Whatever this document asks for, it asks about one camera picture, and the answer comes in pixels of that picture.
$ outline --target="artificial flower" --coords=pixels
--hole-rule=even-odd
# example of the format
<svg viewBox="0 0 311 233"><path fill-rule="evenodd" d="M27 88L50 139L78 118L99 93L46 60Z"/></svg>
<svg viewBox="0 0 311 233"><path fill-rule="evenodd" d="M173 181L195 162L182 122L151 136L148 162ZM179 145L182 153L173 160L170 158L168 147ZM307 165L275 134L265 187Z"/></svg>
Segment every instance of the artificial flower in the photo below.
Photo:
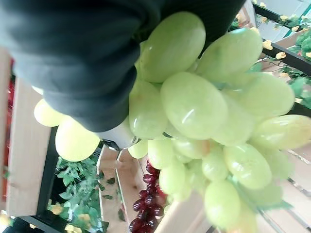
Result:
<svg viewBox="0 0 311 233"><path fill-rule="evenodd" d="M277 59L283 59L286 57L286 53L285 52L279 52L276 54L276 58Z"/></svg>
<svg viewBox="0 0 311 233"><path fill-rule="evenodd" d="M262 46L267 50L272 50L273 47L271 46L271 40L265 40L262 43Z"/></svg>
<svg viewBox="0 0 311 233"><path fill-rule="evenodd" d="M266 5L264 2L261 2L261 3L260 3L260 6L261 6L261 7L264 7L264 8L267 7L267 5Z"/></svg>
<svg viewBox="0 0 311 233"><path fill-rule="evenodd" d="M298 29L299 29L299 26L292 27L292 31L293 31L293 32L297 32Z"/></svg>
<svg viewBox="0 0 311 233"><path fill-rule="evenodd" d="M262 23L267 22L267 20L268 20L268 18L267 18L267 17L261 17L261 22L262 22Z"/></svg>
<svg viewBox="0 0 311 233"><path fill-rule="evenodd" d="M286 20L288 20L288 16L280 16L280 19L285 22Z"/></svg>

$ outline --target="green leaf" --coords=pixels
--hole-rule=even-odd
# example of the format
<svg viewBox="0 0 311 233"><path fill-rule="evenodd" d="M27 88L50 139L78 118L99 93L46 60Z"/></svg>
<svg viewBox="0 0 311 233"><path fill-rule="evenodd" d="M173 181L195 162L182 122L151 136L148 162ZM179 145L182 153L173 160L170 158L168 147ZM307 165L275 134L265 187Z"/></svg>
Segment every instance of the green leaf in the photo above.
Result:
<svg viewBox="0 0 311 233"><path fill-rule="evenodd" d="M281 201L277 204L270 205L270 206L258 206L258 208L261 210L275 210L275 209L289 210L289 209L292 209L293 206L286 201Z"/></svg>
<svg viewBox="0 0 311 233"><path fill-rule="evenodd" d="M107 233L109 222L102 222L103 233Z"/></svg>
<svg viewBox="0 0 311 233"><path fill-rule="evenodd" d="M108 199L108 200L112 200L113 197L111 195L102 195L103 198Z"/></svg>
<svg viewBox="0 0 311 233"><path fill-rule="evenodd" d="M89 216L90 216L90 219L91 219L91 225L93 227L96 227L98 226L98 218L99 218L99 215L98 215L98 212L95 208L91 207L89 209L89 212L88 212Z"/></svg>
<svg viewBox="0 0 311 233"><path fill-rule="evenodd" d="M115 182L116 182L116 179L114 177L106 181L107 184L114 184Z"/></svg>
<svg viewBox="0 0 311 233"><path fill-rule="evenodd" d="M124 213L122 209L119 209L118 216L121 221L125 222Z"/></svg>
<svg viewBox="0 0 311 233"><path fill-rule="evenodd" d="M60 196L62 199L65 199L65 200L69 200L69 199L71 199L71 198L73 197L72 194L68 194L68 193L66 193L66 192L59 194L59 196Z"/></svg>

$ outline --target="dark cloth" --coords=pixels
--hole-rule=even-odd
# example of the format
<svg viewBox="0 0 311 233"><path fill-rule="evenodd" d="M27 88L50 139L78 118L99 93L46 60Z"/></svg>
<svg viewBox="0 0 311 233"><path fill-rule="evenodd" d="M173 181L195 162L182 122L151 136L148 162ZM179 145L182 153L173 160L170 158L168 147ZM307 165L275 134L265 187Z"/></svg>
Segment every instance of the dark cloth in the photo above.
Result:
<svg viewBox="0 0 311 233"><path fill-rule="evenodd" d="M0 0L0 44L15 73L44 89L56 110L93 132L128 115L139 41L162 18L190 11L207 44L223 35L244 0Z"/></svg>

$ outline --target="yellow flower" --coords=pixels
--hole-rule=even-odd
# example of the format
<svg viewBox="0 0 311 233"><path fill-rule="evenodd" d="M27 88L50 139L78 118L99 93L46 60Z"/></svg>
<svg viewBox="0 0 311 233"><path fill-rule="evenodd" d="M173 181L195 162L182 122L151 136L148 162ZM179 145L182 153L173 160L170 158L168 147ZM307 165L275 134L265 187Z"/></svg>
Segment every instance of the yellow flower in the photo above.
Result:
<svg viewBox="0 0 311 233"><path fill-rule="evenodd" d="M292 31L293 31L293 32L297 32L298 29L299 29L299 26L292 27Z"/></svg>
<svg viewBox="0 0 311 233"><path fill-rule="evenodd" d="M262 46L267 50L272 50L273 47L271 46L271 40L265 40L262 43Z"/></svg>
<svg viewBox="0 0 311 233"><path fill-rule="evenodd" d="M261 7L267 7L267 5L266 5L264 2L261 2L261 3L260 3L260 6L261 6Z"/></svg>
<svg viewBox="0 0 311 233"><path fill-rule="evenodd" d="M85 221L85 222L90 222L91 221L91 218L90 218L90 216L88 214L80 214L80 215L78 215L78 218L80 220Z"/></svg>
<svg viewBox="0 0 311 233"><path fill-rule="evenodd" d="M82 233L82 230L80 228L74 227L70 224L66 225L65 231L67 231L67 233Z"/></svg>
<svg viewBox="0 0 311 233"><path fill-rule="evenodd" d="M51 211L55 215L59 215L63 212L64 207L62 207L59 203L56 203L56 205L51 205Z"/></svg>
<svg viewBox="0 0 311 233"><path fill-rule="evenodd" d="M280 19L285 22L286 20L288 20L288 16L280 16Z"/></svg>
<svg viewBox="0 0 311 233"><path fill-rule="evenodd" d="M282 78L287 78L288 76L289 76L289 74L286 72L280 73L280 77L282 77Z"/></svg>
<svg viewBox="0 0 311 233"><path fill-rule="evenodd" d="M286 53L285 52L279 52L276 54L276 58L277 59L282 59L286 57Z"/></svg>
<svg viewBox="0 0 311 233"><path fill-rule="evenodd" d="M256 32L258 35L260 35L259 30L255 27L250 28L250 30Z"/></svg>
<svg viewBox="0 0 311 233"><path fill-rule="evenodd" d="M268 18L267 18L267 17L261 17L261 22L262 22L262 23L267 22L267 20L268 20Z"/></svg>

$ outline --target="artificial leaf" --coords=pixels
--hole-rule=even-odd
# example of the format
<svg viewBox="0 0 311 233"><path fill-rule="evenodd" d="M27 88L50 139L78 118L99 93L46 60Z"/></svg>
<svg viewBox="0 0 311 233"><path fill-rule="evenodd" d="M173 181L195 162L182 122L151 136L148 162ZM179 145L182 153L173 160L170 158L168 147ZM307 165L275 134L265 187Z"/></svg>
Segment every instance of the artificial leaf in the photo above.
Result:
<svg viewBox="0 0 311 233"><path fill-rule="evenodd" d="M106 181L107 184L114 184L115 182L116 182L116 179L114 177Z"/></svg>
<svg viewBox="0 0 311 233"><path fill-rule="evenodd" d="M122 209L119 209L118 216L121 221L125 222L124 213Z"/></svg>
<svg viewBox="0 0 311 233"><path fill-rule="evenodd" d="M65 199L65 200L69 200L69 199L71 199L71 198L73 197L72 194L68 194L68 193L66 193L66 192L59 194L59 196L60 196L62 199Z"/></svg>
<svg viewBox="0 0 311 233"><path fill-rule="evenodd" d="M103 198L108 199L108 200L112 200L113 197L111 195L102 195Z"/></svg>
<svg viewBox="0 0 311 233"><path fill-rule="evenodd" d="M103 233L107 233L109 222L102 222Z"/></svg>
<svg viewBox="0 0 311 233"><path fill-rule="evenodd" d="M95 208L91 207L91 208L89 209L88 214L89 214L89 216L90 216L90 218L91 218L91 225L92 225L93 227L98 226L98 218L99 218L99 216L98 216L97 210L96 210Z"/></svg>

